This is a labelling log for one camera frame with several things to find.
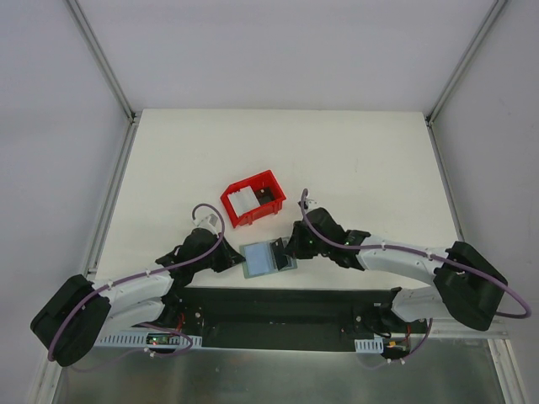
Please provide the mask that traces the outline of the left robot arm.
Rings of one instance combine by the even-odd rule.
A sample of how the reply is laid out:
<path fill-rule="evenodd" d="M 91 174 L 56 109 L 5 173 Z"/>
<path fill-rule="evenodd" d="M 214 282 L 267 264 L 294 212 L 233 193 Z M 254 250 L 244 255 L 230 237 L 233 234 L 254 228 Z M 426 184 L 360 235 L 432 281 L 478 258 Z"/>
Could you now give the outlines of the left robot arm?
<path fill-rule="evenodd" d="M 94 344 L 142 323 L 179 325 L 181 291 L 195 274 L 219 274 L 244 263 L 244 256 L 221 235 L 197 228 L 143 273 L 109 281 L 68 278 L 30 323 L 32 333 L 62 367 L 75 364 Z"/>

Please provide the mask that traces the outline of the green leather card holder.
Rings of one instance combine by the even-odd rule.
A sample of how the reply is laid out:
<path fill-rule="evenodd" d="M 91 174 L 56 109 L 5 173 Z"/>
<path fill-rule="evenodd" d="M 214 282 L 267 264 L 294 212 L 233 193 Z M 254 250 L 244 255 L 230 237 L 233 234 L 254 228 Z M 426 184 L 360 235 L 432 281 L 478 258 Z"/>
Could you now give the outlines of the green leather card holder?
<path fill-rule="evenodd" d="M 258 278 L 297 269 L 297 261 L 294 258 L 291 258 L 293 269 L 278 271 L 275 268 L 275 262 L 269 245 L 274 240 L 251 243 L 240 247 L 240 253 L 246 258 L 246 262 L 242 264 L 243 277 L 245 279 Z"/>

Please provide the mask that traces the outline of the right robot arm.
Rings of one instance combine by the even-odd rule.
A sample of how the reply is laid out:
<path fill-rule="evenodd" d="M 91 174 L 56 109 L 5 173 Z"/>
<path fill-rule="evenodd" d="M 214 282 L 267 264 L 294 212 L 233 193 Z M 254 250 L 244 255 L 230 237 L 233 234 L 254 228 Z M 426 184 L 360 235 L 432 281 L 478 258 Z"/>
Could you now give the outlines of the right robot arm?
<path fill-rule="evenodd" d="M 294 259 L 329 258 L 342 268 L 382 271 L 422 283 L 398 286 L 379 322 L 398 332 L 408 322 L 452 317 L 476 331 L 487 331 L 504 295 L 506 278 L 473 246 L 456 241 L 448 248 L 399 245 L 368 231 L 345 230 L 324 209 L 295 221 L 284 253 Z"/>

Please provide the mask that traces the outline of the red plastic card bin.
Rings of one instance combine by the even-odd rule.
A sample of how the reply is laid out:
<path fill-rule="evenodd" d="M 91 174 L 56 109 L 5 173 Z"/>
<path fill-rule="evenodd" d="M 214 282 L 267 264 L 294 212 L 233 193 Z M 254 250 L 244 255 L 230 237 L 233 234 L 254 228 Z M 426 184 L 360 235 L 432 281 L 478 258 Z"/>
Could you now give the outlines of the red plastic card bin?
<path fill-rule="evenodd" d="M 277 215 L 286 200 L 271 170 L 227 186 L 220 197 L 233 228 L 252 225 L 268 215 Z"/>

